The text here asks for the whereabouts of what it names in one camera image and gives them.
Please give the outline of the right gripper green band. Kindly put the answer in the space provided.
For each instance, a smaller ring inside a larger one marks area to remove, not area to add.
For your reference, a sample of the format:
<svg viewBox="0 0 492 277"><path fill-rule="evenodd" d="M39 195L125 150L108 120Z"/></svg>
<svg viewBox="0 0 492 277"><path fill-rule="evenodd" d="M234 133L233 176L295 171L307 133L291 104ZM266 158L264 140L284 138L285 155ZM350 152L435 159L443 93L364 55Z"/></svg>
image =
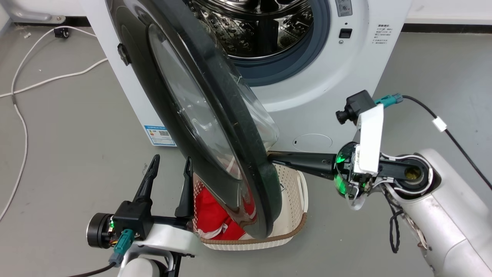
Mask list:
<svg viewBox="0 0 492 277"><path fill-rule="evenodd" d="M352 175L352 158L356 142L346 143L336 154L332 153L268 153L268 161L314 175L334 180L339 195L357 199L362 195L362 185L355 182Z"/></svg>

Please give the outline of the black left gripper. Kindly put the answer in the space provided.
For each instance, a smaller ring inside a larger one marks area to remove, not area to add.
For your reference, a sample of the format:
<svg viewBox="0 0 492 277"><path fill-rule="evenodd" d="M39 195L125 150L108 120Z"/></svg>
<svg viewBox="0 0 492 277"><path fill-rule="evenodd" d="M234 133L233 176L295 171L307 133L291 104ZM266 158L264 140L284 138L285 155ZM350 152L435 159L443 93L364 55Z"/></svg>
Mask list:
<svg viewBox="0 0 492 277"><path fill-rule="evenodd" d="M137 189L133 202L151 202L151 192L153 189L153 181L158 175L160 164L160 154L155 154L147 167L146 173L142 182ZM152 216L154 224L170 225L172 227L193 231L192 218L194 216L194 183L193 183L193 168L191 157L186 158L186 164L183 170L183 187L178 207L175 210L176 217L169 216Z"/></svg>

